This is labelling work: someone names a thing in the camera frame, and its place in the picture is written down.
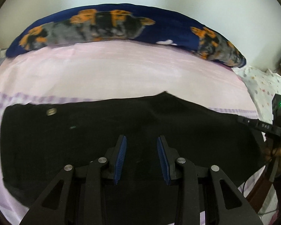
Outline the person's right hand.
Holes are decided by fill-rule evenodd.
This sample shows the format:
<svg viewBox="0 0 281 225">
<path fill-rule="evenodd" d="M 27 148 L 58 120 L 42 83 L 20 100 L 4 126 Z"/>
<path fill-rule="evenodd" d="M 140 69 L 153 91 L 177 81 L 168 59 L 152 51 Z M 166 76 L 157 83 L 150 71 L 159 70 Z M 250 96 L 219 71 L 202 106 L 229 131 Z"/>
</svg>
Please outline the person's right hand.
<svg viewBox="0 0 281 225">
<path fill-rule="evenodd" d="M 273 142 L 270 139 L 267 139 L 265 141 L 266 147 L 263 150 L 263 154 L 265 157 L 266 162 L 270 161 L 273 157 L 276 158 L 278 161 L 278 167 L 276 172 L 276 177 L 279 177 L 281 175 L 281 147 L 273 148 Z"/>
</svg>

